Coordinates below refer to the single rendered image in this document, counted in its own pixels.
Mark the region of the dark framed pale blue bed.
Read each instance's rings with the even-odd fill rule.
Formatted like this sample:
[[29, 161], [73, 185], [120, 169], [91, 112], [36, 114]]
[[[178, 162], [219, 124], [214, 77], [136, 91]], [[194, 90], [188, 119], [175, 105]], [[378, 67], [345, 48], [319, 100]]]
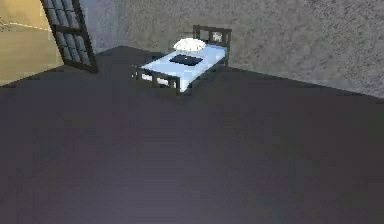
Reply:
[[[229, 28], [194, 25], [191, 38], [204, 41], [204, 49], [198, 52], [174, 50], [147, 64], [136, 66], [132, 77], [149, 81], [153, 87], [173, 89], [177, 95], [188, 95], [197, 81], [206, 74], [228, 66], [231, 34]], [[202, 61], [195, 66], [170, 62], [178, 54], [202, 58]]]

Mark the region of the black laptop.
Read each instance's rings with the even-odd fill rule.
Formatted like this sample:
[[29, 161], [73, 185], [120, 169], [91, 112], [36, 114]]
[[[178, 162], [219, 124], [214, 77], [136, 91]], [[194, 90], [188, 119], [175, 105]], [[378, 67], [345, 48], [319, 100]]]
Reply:
[[170, 62], [182, 64], [185, 66], [195, 66], [202, 61], [202, 58], [178, 54], [170, 59]]

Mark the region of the white pillow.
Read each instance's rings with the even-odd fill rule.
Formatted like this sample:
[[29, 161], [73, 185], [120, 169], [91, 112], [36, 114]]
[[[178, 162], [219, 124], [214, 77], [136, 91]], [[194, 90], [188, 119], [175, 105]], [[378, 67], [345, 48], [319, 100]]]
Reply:
[[183, 52], [198, 52], [204, 49], [205, 46], [206, 44], [202, 40], [195, 38], [183, 38], [174, 44], [173, 49]]

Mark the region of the dark paneled room door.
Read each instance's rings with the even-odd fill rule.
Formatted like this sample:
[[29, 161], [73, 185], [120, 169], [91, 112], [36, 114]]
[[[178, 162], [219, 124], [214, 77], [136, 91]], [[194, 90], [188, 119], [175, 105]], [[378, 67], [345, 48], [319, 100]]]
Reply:
[[80, 0], [40, 0], [65, 65], [90, 73], [98, 67]]

